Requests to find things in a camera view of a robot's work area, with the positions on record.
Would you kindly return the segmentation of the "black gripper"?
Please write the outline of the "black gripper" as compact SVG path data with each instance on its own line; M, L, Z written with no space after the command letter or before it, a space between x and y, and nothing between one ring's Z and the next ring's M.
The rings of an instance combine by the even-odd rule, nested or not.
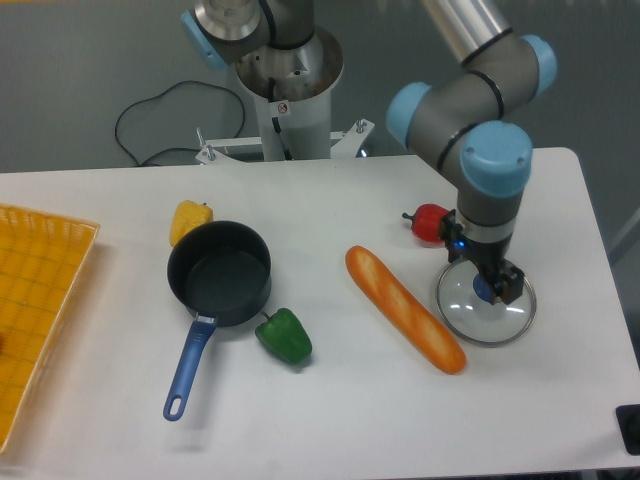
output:
M439 223L439 239L448 250L449 262L463 257L480 271L474 278L476 295L487 303L504 304L518 300L524 289L524 272L504 259L511 242L511 222L497 226L476 224L456 210L449 211Z

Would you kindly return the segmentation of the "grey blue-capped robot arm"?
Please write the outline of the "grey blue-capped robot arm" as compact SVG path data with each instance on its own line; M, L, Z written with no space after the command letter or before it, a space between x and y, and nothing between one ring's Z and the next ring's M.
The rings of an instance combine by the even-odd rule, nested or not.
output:
M438 227L450 259L476 267L480 298L509 304L524 290L506 253L533 147L504 117L549 88L556 56L541 38L516 35L491 1L428 1L425 9L463 72L442 87L403 87L386 126L457 189L456 209ZM203 62L233 67L253 95L266 160L329 155L330 93L343 58L311 2L199 1L181 22Z

